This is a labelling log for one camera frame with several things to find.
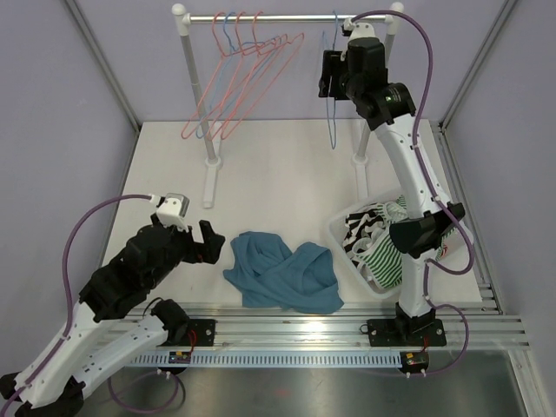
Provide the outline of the light blue wire hanger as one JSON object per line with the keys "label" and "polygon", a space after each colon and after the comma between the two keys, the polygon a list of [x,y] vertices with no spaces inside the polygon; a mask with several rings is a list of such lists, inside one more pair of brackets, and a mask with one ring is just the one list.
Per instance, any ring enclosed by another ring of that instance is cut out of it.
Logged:
{"label": "light blue wire hanger", "polygon": [[[243,42],[237,29],[239,18],[243,13],[229,12],[222,21],[222,33],[228,42],[227,46],[223,46],[215,28],[217,17],[221,14],[219,13],[214,17],[211,26],[213,38],[220,51],[220,61],[209,80],[207,88],[202,93],[201,102],[197,105],[195,113],[199,125],[212,120],[209,125],[210,128],[221,116],[226,116],[222,128],[219,128],[216,131],[217,133],[226,129],[250,91],[259,82],[259,79],[255,76],[257,74],[264,76],[268,66],[274,62],[275,56],[285,45],[284,36],[274,36],[265,41],[259,41],[253,35],[252,41]],[[227,90],[222,95],[221,100],[214,104],[222,74],[231,63],[236,63],[235,72],[230,78]]]}

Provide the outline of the pink wire hanger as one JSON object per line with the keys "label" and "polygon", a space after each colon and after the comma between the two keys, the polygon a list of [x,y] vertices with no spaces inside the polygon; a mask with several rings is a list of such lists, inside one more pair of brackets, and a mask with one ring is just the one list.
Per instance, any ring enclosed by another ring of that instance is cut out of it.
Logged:
{"label": "pink wire hanger", "polygon": [[274,53],[262,41],[241,40],[238,26],[239,16],[234,12],[220,12],[211,20],[218,61],[205,87],[197,78],[192,81],[195,111],[182,128],[182,139],[194,136],[211,142],[217,134],[226,135],[230,124],[251,110],[251,96]]}
{"label": "pink wire hanger", "polygon": [[268,38],[257,36],[257,22],[251,23],[251,37],[242,39],[239,15],[229,12],[222,23],[211,26],[219,62],[203,94],[208,98],[208,114],[201,122],[222,126],[216,130],[223,138],[257,106],[272,82],[280,75],[280,66],[292,37],[287,34]]}
{"label": "pink wire hanger", "polygon": [[264,96],[292,63],[305,41],[303,32],[282,32],[259,38],[257,24],[257,20],[251,23],[251,38],[247,41],[241,39],[239,24],[234,26],[236,66],[218,106],[218,119],[222,123],[218,133],[223,140],[262,104]]}

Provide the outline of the blue tank top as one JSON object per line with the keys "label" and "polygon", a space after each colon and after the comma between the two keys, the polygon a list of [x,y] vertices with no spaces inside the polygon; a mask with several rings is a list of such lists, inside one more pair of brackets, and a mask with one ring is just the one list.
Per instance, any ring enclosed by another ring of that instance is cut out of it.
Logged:
{"label": "blue tank top", "polygon": [[344,306],[329,248],[304,242],[291,250],[277,234],[248,231],[230,246],[234,266],[223,271],[245,308],[332,314]]}

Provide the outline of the black white striped tank top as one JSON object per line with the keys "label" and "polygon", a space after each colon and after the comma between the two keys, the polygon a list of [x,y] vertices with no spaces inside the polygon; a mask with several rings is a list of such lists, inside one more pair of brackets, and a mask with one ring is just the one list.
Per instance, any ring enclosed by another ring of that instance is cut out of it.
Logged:
{"label": "black white striped tank top", "polygon": [[342,247],[349,259],[372,247],[387,231],[388,214],[386,204],[374,202],[346,216],[347,233]]}

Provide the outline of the green white striped tank top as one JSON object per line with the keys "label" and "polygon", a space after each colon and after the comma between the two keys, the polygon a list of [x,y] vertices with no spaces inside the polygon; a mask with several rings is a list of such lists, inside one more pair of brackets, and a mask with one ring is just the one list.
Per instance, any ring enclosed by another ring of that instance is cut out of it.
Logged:
{"label": "green white striped tank top", "polygon": [[402,281],[401,253],[394,246],[389,234],[390,227],[407,219],[407,202],[403,195],[393,201],[379,202],[386,204],[388,214],[387,231],[368,250],[354,258],[362,264],[367,278],[380,289],[396,288]]}

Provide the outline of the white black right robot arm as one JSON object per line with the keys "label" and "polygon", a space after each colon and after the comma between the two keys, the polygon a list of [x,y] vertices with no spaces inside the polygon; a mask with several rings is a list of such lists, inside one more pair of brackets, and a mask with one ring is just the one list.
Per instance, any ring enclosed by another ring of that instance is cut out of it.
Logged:
{"label": "white black right robot arm", "polygon": [[395,316],[377,329],[389,345],[433,342],[443,335],[428,295],[429,267],[449,232],[461,228],[462,204],[436,182],[418,137],[419,115],[407,86],[388,80],[386,50],[376,37],[352,39],[345,51],[325,50],[319,95],[351,101],[394,167],[407,202],[407,219],[389,228],[401,254],[402,283]]}

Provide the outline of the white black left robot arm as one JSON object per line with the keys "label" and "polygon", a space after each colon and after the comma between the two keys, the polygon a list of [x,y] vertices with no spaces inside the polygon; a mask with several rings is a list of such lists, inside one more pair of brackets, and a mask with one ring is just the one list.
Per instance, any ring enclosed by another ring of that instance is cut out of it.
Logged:
{"label": "white black left robot arm", "polygon": [[17,416],[74,416],[106,380],[140,353],[164,344],[197,342],[192,320],[171,299],[161,300],[127,333],[95,350],[97,342],[181,263],[215,264],[225,242],[210,222],[199,223],[202,242],[189,228],[141,228],[79,294],[68,330],[20,373],[1,378],[1,395],[17,402]]}

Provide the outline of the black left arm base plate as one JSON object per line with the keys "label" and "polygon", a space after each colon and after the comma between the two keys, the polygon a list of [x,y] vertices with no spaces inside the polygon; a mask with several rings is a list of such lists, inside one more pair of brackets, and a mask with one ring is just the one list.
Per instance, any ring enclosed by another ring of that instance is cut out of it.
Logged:
{"label": "black left arm base plate", "polygon": [[185,334],[172,343],[180,347],[213,347],[215,340],[216,320],[193,318],[188,321]]}

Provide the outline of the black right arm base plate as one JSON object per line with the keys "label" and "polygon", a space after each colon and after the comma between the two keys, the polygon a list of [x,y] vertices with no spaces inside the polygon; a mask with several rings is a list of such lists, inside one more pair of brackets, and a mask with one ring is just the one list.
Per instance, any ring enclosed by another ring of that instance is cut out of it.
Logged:
{"label": "black right arm base plate", "polygon": [[396,327],[395,319],[369,319],[367,336],[371,347],[376,348],[441,348],[447,345],[443,322],[435,319],[422,329],[403,333]]}

